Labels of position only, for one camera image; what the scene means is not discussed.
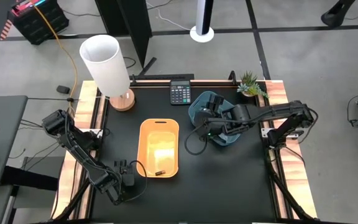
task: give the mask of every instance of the wooden lamp base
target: wooden lamp base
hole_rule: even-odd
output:
[[[111,106],[118,111],[127,111],[135,105],[135,94],[131,89],[117,97],[110,97]]]

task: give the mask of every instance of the plant pot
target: plant pot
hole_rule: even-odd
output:
[[[254,97],[255,95],[248,94],[247,92],[241,92],[246,97]]]

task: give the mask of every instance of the black box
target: black box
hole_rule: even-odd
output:
[[[38,3],[36,6],[56,33],[68,27],[68,19],[57,0],[35,0],[34,2]],[[53,37],[53,33],[34,6],[28,6],[29,4],[31,3],[28,0],[15,4],[8,12],[8,19],[31,44],[39,45]]]

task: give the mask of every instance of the black tabletop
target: black tabletop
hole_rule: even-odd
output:
[[[26,103],[26,96],[0,96],[0,180]]]
[[[135,88],[136,103],[126,112],[109,108],[100,160],[113,166],[114,160],[135,160],[139,128],[145,119],[171,118],[178,122],[179,171],[169,179],[148,179],[141,197],[114,206],[106,195],[96,192],[90,218],[97,222],[269,222],[274,220],[273,202],[265,153],[258,126],[243,133],[230,146],[208,144],[200,156],[189,155],[184,138],[194,129],[188,106],[172,106],[169,88]],[[255,98],[239,97],[235,88],[192,88],[192,100],[204,91],[213,91],[232,104],[255,103]],[[188,145],[203,147],[192,136]],[[145,179],[137,175],[134,195],[141,192]]]

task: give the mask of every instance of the blue bowl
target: blue bowl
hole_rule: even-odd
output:
[[[197,97],[197,99],[190,105],[189,107],[189,117],[191,119],[191,123],[195,126],[195,122],[194,122],[194,117],[196,115],[197,111],[202,110],[203,108],[205,108],[207,102],[209,101],[209,97],[211,95],[217,95],[216,93],[212,92],[212,91],[205,91],[204,93],[200,94],[199,97]],[[229,103],[228,101],[224,100],[223,104],[219,106],[218,108],[218,113],[230,109],[232,108],[233,105],[231,103]],[[223,139],[225,142],[222,141],[218,141],[215,138],[213,138],[213,141],[216,142],[217,144],[219,144],[220,146],[228,146],[230,144],[232,144],[233,142],[235,142],[241,134],[236,134],[233,136],[227,136],[225,134],[220,134],[219,138]]]

